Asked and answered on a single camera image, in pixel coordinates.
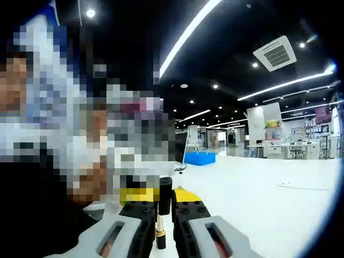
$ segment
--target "black cylinder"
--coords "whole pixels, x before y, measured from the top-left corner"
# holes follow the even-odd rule
[[[168,215],[171,208],[172,178],[160,178],[159,215]]]
[[[158,249],[166,248],[166,235],[156,237],[156,246]]]

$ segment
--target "cable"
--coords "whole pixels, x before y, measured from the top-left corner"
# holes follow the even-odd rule
[[[185,165],[182,168],[175,168],[174,171],[183,171],[185,168],[187,168],[187,165],[184,163],[183,165]]]

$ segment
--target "black ceiling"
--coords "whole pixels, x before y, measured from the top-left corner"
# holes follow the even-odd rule
[[[232,118],[244,119],[246,109],[255,104],[340,79],[336,72],[238,102],[239,97],[265,88],[322,73],[329,64],[338,64],[338,60],[328,46],[332,39],[326,35],[327,31],[308,15],[312,5],[300,1],[295,5],[295,1],[222,0],[194,30],[160,81],[154,80],[153,72],[159,71],[175,42],[207,2],[80,1],[83,30],[70,35],[73,38],[82,35],[78,40],[81,61],[87,64],[84,70],[89,70],[87,67],[92,63],[106,63],[108,77],[121,78],[132,89],[153,90],[164,99],[164,109],[176,119],[211,110],[185,121],[186,126],[191,122],[213,125],[218,120],[225,123]],[[79,27],[78,1],[56,0],[56,6],[61,25]],[[84,15],[88,8],[96,10],[94,19]],[[269,72],[253,52],[282,35],[288,37],[297,62]],[[299,47],[300,42],[315,35],[317,38],[305,48]],[[253,68],[253,62],[258,62],[259,67]],[[180,87],[183,83],[188,85],[186,89]],[[337,87],[324,88],[275,101],[279,101],[281,111],[298,109],[329,102],[336,90]]]

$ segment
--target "chair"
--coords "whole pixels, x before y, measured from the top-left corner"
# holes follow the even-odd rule
[[[289,147],[290,152],[292,153],[293,160],[304,160],[305,153],[304,146],[302,141],[298,141],[296,144],[292,144]]]

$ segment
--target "yellow object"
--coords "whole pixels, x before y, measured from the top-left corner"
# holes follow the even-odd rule
[[[177,189],[174,189],[174,192],[176,193],[177,202],[195,202],[195,201],[202,201],[201,198],[199,198],[197,195],[194,195],[193,193],[190,193],[186,190],[184,190],[181,187],[178,187]]]
[[[127,201],[159,201],[159,188],[121,188],[120,203],[124,206]]]

